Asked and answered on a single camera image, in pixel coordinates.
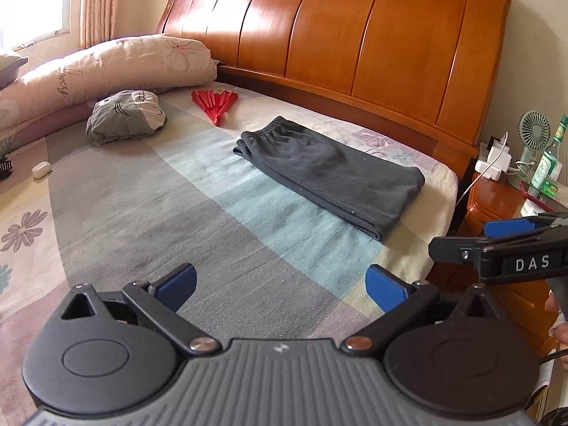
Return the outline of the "bundled grey white cloth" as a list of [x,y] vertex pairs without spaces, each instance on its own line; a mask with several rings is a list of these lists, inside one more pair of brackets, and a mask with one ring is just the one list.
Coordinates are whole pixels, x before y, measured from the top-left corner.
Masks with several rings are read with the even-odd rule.
[[149,137],[162,129],[168,117],[151,91],[128,89],[96,102],[86,125],[86,136],[97,144]]

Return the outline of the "pink right curtain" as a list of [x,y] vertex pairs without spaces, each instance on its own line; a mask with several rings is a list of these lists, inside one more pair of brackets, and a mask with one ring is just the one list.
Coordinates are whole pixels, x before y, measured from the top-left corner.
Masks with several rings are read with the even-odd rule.
[[119,0],[81,0],[80,44],[87,49],[115,37]]

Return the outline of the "black hair claw clip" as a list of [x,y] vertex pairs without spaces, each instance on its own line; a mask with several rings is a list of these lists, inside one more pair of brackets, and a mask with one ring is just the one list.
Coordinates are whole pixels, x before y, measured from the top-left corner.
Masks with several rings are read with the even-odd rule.
[[12,161],[6,156],[0,157],[0,180],[6,180],[12,175]]

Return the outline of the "red folding fan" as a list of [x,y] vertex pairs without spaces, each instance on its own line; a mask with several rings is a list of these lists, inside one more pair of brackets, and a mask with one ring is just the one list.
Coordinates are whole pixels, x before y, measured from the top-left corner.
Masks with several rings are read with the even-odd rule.
[[236,91],[214,91],[213,89],[200,89],[191,92],[192,101],[204,111],[212,123],[219,127],[225,113],[238,99]]

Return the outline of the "grey floral pillow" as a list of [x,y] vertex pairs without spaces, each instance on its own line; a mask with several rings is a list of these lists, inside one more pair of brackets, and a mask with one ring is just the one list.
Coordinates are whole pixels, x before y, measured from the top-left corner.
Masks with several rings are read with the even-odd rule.
[[20,56],[16,52],[6,52],[0,55],[0,89],[8,87],[15,82],[19,75],[19,68],[29,61],[27,56]]

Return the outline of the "green glass bottle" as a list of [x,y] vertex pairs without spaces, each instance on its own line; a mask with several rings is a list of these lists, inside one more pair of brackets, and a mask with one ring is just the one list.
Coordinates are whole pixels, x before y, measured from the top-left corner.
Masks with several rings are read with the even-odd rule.
[[562,163],[559,159],[559,151],[567,130],[568,116],[563,115],[553,136],[553,142],[544,150],[536,171],[530,181],[530,185],[536,190],[549,193],[549,187],[557,181]]

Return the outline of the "white charger plug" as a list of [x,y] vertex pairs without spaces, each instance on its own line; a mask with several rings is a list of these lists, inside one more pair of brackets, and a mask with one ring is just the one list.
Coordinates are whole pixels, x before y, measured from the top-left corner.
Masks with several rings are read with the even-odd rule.
[[491,137],[488,142],[482,142],[477,156],[475,171],[481,177],[498,182],[508,171],[511,163],[508,133],[501,138]]

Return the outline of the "folded floral pink quilt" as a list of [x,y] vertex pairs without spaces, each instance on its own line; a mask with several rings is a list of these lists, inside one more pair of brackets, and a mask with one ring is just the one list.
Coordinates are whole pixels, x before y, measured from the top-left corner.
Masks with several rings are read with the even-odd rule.
[[1,90],[1,153],[24,146],[17,134],[51,113],[125,89],[155,91],[207,84],[217,77],[198,40],[141,35],[102,42],[46,62]]

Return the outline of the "dark grey trousers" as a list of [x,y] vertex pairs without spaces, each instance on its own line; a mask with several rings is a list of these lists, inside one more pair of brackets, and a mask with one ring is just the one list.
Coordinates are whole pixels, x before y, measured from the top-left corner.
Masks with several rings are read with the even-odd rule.
[[233,152],[374,240],[389,235],[426,181],[415,166],[356,150],[282,116],[242,132]]

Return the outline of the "striped pastel bed sheet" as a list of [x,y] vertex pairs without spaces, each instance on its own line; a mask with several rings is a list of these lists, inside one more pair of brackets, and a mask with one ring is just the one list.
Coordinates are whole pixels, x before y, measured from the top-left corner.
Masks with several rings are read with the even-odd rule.
[[[21,364],[73,286],[118,290],[182,263],[197,289],[181,315],[219,340],[343,339],[380,315],[363,279],[378,263],[404,281],[430,272],[427,246],[449,229],[457,176],[392,138],[256,92],[239,91],[215,127],[189,91],[165,93],[151,137],[96,145],[83,124],[20,148],[1,183],[1,421],[35,405]],[[233,149],[282,116],[402,166],[426,183],[384,240],[281,186]],[[34,180],[32,168],[52,164]]]

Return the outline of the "white earbuds case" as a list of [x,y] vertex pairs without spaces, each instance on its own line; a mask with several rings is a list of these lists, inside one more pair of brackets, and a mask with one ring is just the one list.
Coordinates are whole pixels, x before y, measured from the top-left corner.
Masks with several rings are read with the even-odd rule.
[[34,180],[42,180],[45,176],[52,172],[52,164],[49,162],[40,162],[36,164],[32,170],[31,174]]

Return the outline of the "wooden orange headboard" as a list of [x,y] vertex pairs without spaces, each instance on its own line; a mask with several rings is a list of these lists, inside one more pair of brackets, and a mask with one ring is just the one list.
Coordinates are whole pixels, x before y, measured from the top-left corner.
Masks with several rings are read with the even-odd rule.
[[359,124],[463,175],[492,99],[511,0],[168,0],[219,80]]

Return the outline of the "bright window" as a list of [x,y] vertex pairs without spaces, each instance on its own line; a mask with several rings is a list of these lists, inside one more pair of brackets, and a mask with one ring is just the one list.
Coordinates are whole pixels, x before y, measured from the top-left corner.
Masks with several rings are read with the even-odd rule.
[[65,33],[71,0],[1,0],[1,48],[16,50]]

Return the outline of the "small green desk fan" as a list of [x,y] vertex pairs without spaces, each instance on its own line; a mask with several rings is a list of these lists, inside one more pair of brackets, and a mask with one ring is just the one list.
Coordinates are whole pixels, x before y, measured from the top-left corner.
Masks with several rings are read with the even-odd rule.
[[527,177],[535,164],[536,154],[548,145],[551,126],[540,111],[526,111],[520,117],[518,132],[524,147],[516,168],[519,176]]

